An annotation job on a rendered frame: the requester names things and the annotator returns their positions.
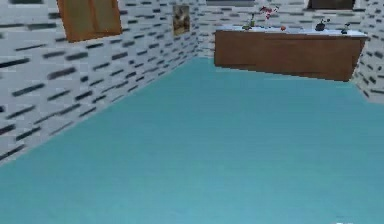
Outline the brown kitchen counter cabinet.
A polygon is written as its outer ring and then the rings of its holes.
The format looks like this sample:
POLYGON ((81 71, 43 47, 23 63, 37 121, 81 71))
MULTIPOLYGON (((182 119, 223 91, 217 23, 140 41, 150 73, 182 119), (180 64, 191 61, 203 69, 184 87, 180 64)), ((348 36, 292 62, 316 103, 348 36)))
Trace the brown kitchen counter cabinet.
POLYGON ((244 30, 223 26, 214 34, 217 67, 347 82, 367 35, 354 30, 244 30))

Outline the red flower plant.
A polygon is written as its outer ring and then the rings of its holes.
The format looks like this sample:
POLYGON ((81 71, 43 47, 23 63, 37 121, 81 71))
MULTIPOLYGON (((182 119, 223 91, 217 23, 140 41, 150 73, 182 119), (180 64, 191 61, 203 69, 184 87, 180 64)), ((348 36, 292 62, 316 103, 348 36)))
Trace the red flower plant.
POLYGON ((270 28, 271 24, 269 22, 269 19, 273 13, 276 13, 279 10, 278 6, 262 6, 259 10, 261 14, 265 17, 265 28, 270 28))

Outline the framed picture on wall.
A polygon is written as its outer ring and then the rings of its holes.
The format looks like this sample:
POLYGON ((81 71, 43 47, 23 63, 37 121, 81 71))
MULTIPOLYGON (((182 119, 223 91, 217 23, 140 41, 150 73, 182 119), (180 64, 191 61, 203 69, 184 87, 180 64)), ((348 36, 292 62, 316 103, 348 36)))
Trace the framed picture on wall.
POLYGON ((173 33, 175 36, 190 31, 190 8, 187 5, 173 7, 173 33))

